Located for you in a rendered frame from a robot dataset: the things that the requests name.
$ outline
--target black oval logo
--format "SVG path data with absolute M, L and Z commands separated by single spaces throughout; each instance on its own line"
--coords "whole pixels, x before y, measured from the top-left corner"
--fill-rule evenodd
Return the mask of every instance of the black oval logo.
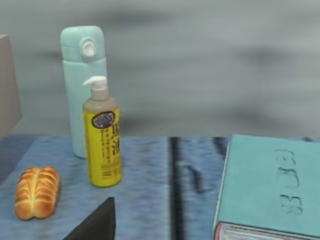
M 115 114 L 112 111 L 101 112 L 92 118 L 92 125 L 97 129 L 106 129 L 115 121 Z

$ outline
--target thermos button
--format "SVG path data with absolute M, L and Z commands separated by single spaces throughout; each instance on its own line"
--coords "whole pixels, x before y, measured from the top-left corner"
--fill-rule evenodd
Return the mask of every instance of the thermos button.
M 87 40 L 82 44 L 82 55 L 87 58 L 92 58 L 95 55 L 95 44 Z

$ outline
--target mint green thermos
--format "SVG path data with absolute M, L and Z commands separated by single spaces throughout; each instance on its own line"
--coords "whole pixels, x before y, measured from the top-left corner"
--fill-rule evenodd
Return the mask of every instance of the mint green thermos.
M 84 82 L 92 76 L 107 76 L 104 34 L 97 26 L 67 27 L 60 44 L 72 148 L 78 157 L 86 158 L 82 104 L 90 98 L 90 86 Z

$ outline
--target bread roll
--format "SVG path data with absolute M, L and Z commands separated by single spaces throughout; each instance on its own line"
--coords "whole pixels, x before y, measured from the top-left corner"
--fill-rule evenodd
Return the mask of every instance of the bread roll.
M 49 217 L 56 207 L 60 178 L 52 166 L 27 168 L 16 185 L 14 212 L 17 218 Z

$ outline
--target lotion bottle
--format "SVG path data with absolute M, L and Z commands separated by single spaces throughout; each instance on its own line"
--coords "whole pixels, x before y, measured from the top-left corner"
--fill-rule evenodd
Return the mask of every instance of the lotion bottle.
M 89 182 L 110 187 L 122 177 L 118 104 L 105 76 L 93 76 L 84 83 L 89 84 L 91 98 L 82 105 Z
M 60 44 L 72 148 L 85 158 L 82 104 L 90 97 L 90 87 L 83 83 L 91 76 L 107 75 L 104 34 L 97 26 L 67 27 L 61 32 Z

